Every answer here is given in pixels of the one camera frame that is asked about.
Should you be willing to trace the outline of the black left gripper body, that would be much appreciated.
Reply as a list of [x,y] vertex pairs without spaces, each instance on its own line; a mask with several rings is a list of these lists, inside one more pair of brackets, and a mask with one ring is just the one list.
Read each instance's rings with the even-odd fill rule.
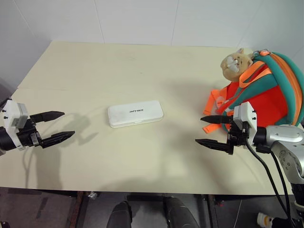
[[36,123],[42,121],[44,121],[42,116],[30,116],[24,127],[19,128],[19,133],[17,133],[17,136],[23,146],[43,147],[42,138],[36,129]]

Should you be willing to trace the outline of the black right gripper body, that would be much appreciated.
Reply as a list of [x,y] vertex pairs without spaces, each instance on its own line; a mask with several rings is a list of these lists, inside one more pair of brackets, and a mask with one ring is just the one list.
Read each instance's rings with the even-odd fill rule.
[[230,129],[227,136],[228,151],[227,153],[232,155],[234,152],[234,147],[246,145],[246,141],[249,138],[249,124],[247,122],[242,122],[239,128],[237,124],[232,121],[230,124]]

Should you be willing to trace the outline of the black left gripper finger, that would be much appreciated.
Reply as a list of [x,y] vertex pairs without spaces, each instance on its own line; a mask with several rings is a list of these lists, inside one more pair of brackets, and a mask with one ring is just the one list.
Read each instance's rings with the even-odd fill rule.
[[30,122],[32,124],[40,123],[40,122],[48,122],[55,120],[61,116],[63,116],[64,112],[59,111],[49,111],[49,112],[43,112],[39,114],[34,114],[30,116]]
[[69,139],[74,135],[75,131],[67,131],[67,132],[60,132],[51,135],[50,137],[46,139],[42,139],[39,142],[39,145],[44,149],[59,143],[62,143],[63,141]]

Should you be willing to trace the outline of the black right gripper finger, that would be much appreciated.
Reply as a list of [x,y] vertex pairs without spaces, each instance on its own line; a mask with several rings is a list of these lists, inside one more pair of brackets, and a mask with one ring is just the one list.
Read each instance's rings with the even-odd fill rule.
[[232,155],[232,145],[229,145],[227,143],[221,143],[221,142],[219,143],[218,141],[211,139],[195,139],[195,141],[198,144],[205,146],[209,149],[223,151]]
[[200,120],[210,124],[230,124],[233,121],[233,116],[209,115],[202,117]]

